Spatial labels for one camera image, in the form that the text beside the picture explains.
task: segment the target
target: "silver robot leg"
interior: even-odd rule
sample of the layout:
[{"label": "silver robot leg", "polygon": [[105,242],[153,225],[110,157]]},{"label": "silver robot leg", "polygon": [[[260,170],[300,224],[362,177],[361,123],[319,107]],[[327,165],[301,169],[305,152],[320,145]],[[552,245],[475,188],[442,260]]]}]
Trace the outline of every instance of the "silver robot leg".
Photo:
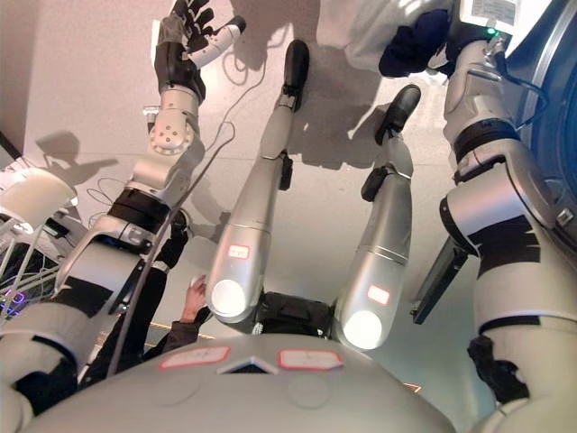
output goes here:
[{"label": "silver robot leg", "polygon": [[224,229],[206,283],[206,302],[228,324],[255,310],[270,253],[270,233],[278,189],[288,189],[292,160],[287,155],[293,114],[307,79],[308,49],[293,41],[285,61],[285,85],[264,135],[256,162]]},{"label": "silver robot leg", "polygon": [[383,344],[400,301],[411,237],[413,162],[400,130],[417,106],[417,86],[403,88],[389,106],[377,132],[382,149],[362,188],[372,201],[348,279],[336,302],[334,336],[356,349]]}]

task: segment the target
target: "floor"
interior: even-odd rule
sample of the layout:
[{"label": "floor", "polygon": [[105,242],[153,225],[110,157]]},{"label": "floor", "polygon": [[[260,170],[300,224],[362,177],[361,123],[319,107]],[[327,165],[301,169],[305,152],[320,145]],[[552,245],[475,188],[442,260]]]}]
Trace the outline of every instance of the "floor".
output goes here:
[{"label": "floor", "polygon": [[[1,130],[23,147],[27,161],[76,186],[85,225],[107,210],[144,149],[142,107],[158,101],[151,22],[170,4],[3,1]],[[408,314],[445,239],[437,210],[453,185],[442,133],[445,88],[423,78],[381,79],[349,67],[340,51],[318,47],[316,0],[213,0],[212,6],[217,25],[233,14],[248,23],[236,45],[203,70],[207,98],[200,127],[207,157],[233,140],[186,203],[197,237],[170,275],[155,321],[178,319],[188,282],[209,270],[278,96],[284,51],[293,38],[303,39],[311,66],[289,148],[295,160],[293,185],[278,197],[265,287],[334,300],[371,210],[360,197],[378,150],[371,139],[371,113],[408,82],[420,85],[423,97],[405,132],[415,177],[404,301],[389,340],[371,356],[401,381],[422,386],[421,394],[465,431],[491,408],[465,350],[474,336],[477,263],[467,263],[423,326],[413,325]],[[213,322],[202,332],[234,334]]]}]

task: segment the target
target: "red-bordered label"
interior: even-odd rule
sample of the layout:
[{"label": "red-bordered label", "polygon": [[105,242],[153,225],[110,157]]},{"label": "red-bordered label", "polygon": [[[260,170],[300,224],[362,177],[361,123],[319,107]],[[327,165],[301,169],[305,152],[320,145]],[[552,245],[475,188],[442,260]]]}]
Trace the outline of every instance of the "red-bordered label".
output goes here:
[{"label": "red-bordered label", "polygon": [[278,361],[286,370],[325,371],[343,366],[343,358],[332,350],[283,349]]},{"label": "red-bordered label", "polygon": [[228,256],[233,259],[247,260],[251,255],[251,248],[246,245],[231,245],[228,247]]},{"label": "red-bordered label", "polygon": [[198,349],[180,352],[165,359],[159,365],[161,370],[168,368],[189,367],[194,365],[218,364],[223,362],[231,352],[226,345],[218,347],[199,347]]},{"label": "red-bordered label", "polygon": [[379,287],[376,284],[371,284],[369,290],[367,291],[367,296],[369,299],[379,302],[382,305],[387,305],[389,303],[390,293],[388,290]]}]

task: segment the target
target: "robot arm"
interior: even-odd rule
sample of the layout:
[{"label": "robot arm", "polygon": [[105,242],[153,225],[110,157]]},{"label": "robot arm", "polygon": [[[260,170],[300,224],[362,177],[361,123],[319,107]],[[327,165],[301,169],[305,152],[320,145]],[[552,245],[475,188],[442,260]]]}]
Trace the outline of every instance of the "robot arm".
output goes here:
[{"label": "robot arm", "polygon": [[461,28],[447,50],[458,57],[444,129],[457,169],[456,188],[440,211],[453,239],[481,259],[474,286],[479,336],[469,354],[502,405],[474,431],[569,432],[577,271],[552,238],[549,191],[503,103],[503,38],[489,36],[499,18],[467,28],[467,6],[463,1]]},{"label": "robot arm", "polygon": [[[200,8],[206,3],[178,0],[162,22],[155,61],[160,111],[146,153],[124,192],[61,266],[56,296],[29,307],[0,331],[3,432],[17,431],[32,414],[76,390],[77,373],[98,332],[133,290],[143,268],[142,255],[150,251],[170,211],[188,191],[192,171],[204,156],[197,122],[205,96],[199,68],[244,28],[243,20],[236,18],[216,33],[227,37],[213,37],[203,29],[209,20]],[[206,52],[213,54],[199,57],[194,47],[186,51],[186,38],[189,46],[209,41]]]}]

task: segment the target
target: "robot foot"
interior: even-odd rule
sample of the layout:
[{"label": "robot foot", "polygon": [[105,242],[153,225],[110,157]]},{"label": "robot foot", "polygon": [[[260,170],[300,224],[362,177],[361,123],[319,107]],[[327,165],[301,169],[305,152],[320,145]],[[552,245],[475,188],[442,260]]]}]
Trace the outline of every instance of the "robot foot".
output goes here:
[{"label": "robot foot", "polygon": [[404,86],[397,93],[375,133],[375,141],[379,146],[382,145],[386,132],[400,133],[403,130],[408,118],[417,108],[420,99],[421,89],[415,84]]},{"label": "robot foot", "polygon": [[282,93],[295,97],[293,112],[300,108],[303,89],[307,82],[309,54],[307,45],[299,40],[294,40],[287,48],[285,57],[285,83]]}]

